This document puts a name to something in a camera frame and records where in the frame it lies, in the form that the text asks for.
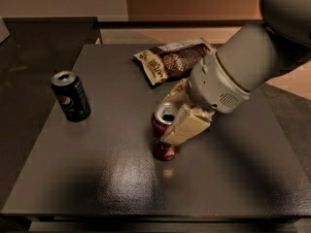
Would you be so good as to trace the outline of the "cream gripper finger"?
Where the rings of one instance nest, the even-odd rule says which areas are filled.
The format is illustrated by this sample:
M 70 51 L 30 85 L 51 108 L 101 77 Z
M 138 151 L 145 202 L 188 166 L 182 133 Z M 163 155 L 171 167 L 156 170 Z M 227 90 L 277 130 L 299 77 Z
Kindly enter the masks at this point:
M 191 108 L 184 105 L 179 109 L 174 122 L 167 129 L 163 140 L 168 144 L 181 145 L 209 128 L 214 114 L 213 109 L 204 110 L 200 107 Z
M 163 98 L 162 103 L 171 103 L 177 109 L 181 109 L 184 105 L 193 108 L 194 103 L 190 99 L 188 79 L 179 80 Z

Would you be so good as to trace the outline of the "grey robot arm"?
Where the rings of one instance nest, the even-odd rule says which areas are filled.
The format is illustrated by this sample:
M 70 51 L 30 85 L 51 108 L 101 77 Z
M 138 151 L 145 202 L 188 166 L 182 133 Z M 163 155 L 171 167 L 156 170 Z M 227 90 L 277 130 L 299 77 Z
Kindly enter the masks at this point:
M 198 135 L 214 114 L 233 112 L 255 88 L 310 60 L 311 0 L 259 0 L 259 7 L 261 20 L 205 55 L 165 97 L 179 111 L 163 143 L 180 145 Z

